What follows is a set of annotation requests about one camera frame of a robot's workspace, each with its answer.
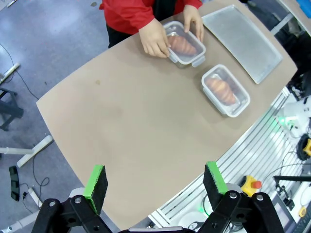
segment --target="black pants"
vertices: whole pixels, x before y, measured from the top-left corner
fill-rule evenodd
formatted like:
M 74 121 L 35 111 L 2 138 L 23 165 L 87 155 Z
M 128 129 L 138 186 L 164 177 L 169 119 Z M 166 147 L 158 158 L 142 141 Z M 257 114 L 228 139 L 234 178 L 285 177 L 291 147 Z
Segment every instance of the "black pants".
M 153 14 L 158 21 L 162 21 L 174 14 L 175 4 L 177 0 L 155 0 L 153 4 Z M 107 25 L 109 36 L 109 46 L 115 46 L 119 42 L 129 38 L 131 35 L 127 33 L 118 32 Z

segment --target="person's hand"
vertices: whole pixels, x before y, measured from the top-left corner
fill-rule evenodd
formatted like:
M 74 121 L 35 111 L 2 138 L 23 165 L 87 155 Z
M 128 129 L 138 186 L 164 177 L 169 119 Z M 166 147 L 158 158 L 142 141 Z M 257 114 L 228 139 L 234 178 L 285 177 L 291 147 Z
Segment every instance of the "person's hand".
M 195 24 L 196 29 L 196 37 L 203 41 L 204 36 L 204 26 L 203 21 L 200 16 L 199 10 L 194 6 L 185 5 L 184 8 L 184 19 L 185 19 L 185 32 L 188 33 L 190 30 L 190 23 L 193 22 Z
M 170 46 L 166 31 L 162 24 L 153 19 L 150 23 L 139 30 L 141 43 L 147 54 L 166 58 L 170 56 Z

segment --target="red button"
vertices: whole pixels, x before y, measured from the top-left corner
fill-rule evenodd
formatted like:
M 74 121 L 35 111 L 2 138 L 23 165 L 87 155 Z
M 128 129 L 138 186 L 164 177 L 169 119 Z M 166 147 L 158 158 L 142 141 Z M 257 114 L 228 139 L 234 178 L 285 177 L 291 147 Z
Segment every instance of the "red button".
M 252 188 L 259 189 L 259 188 L 261 188 L 261 186 L 262 186 L 262 184 L 261 184 L 260 181 L 254 181 L 254 182 L 251 183 L 251 187 Z

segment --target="green tape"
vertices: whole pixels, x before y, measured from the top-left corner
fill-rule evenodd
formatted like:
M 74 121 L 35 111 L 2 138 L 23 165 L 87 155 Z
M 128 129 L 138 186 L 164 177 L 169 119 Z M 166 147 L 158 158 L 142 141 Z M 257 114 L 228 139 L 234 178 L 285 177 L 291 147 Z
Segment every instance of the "green tape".
M 217 167 L 216 162 L 207 162 L 206 165 L 210 173 L 212 174 L 218 193 L 224 195 L 228 191 L 228 188 L 227 185 L 225 184 L 222 174 L 220 173 Z
M 94 189 L 96 187 L 97 181 L 102 173 L 104 166 L 103 165 L 95 165 L 91 177 L 89 178 L 86 188 L 84 190 L 83 196 L 86 198 L 86 200 L 89 201 L 90 205 L 92 206 L 92 208 L 94 209 L 94 211 L 96 213 L 100 213 L 100 210 L 96 209 L 96 205 L 94 203 L 94 199 L 93 199 L 93 193 L 94 193 Z

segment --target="blue object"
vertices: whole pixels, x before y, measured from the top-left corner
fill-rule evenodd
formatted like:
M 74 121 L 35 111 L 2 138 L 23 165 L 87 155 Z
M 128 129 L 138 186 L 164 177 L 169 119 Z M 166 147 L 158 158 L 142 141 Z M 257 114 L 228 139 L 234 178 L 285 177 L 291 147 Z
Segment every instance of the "blue object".
M 297 0 L 300 4 L 301 10 L 307 15 L 308 18 L 311 18 L 311 0 Z

